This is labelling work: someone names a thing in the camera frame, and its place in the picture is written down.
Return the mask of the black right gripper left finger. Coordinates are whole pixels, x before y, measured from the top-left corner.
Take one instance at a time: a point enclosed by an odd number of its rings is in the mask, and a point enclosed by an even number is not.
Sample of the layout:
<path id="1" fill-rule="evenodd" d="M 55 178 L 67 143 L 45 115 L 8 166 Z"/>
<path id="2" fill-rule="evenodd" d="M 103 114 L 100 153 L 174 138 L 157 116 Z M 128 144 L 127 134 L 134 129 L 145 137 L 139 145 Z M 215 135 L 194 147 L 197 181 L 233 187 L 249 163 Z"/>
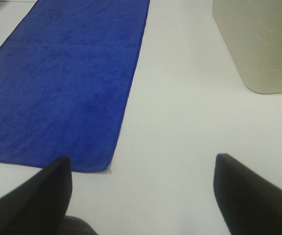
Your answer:
<path id="1" fill-rule="evenodd" d="M 71 161 L 59 157 L 0 198 L 0 235 L 58 234 L 71 192 Z"/>

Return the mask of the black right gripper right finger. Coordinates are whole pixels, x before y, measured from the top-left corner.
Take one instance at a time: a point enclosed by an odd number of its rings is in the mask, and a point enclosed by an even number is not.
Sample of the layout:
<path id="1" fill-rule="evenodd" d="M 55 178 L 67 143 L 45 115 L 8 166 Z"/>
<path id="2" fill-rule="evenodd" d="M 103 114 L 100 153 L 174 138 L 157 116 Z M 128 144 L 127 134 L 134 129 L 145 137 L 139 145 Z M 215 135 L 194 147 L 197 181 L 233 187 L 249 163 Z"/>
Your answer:
<path id="1" fill-rule="evenodd" d="M 232 235 L 282 235 L 282 189 L 229 154 L 216 156 L 214 195 Z"/>

